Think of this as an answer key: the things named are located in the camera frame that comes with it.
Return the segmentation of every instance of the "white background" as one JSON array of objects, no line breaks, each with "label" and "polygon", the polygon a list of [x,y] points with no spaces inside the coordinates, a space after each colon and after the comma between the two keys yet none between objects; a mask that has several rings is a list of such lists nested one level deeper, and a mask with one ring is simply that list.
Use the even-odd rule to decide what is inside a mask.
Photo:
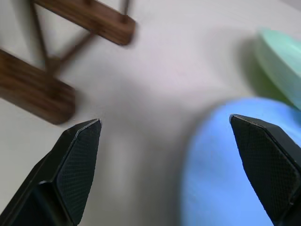
[{"label": "white background", "polygon": [[[62,74],[79,108],[54,126],[0,100],[0,211],[73,124],[101,118],[94,183],[81,226],[174,226],[185,147],[210,110],[238,97],[286,101],[259,68],[259,27],[301,34],[298,0],[136,0],[135,41],[96,38]],[[106,4],[119,8],[117,0]],[[82,30],[41,11],[55,53]],[[0,1],[0,46],[36,64],[9,0]]]}]

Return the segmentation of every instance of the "mint green plate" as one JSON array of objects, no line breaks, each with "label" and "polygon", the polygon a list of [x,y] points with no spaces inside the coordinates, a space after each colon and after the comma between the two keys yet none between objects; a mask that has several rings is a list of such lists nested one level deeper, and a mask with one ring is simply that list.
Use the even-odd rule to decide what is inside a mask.
[{"label": "mint green plate", "polygon": [[262,29],[255,54],[269,78],[301,109],[301,41],[282,32]]}]

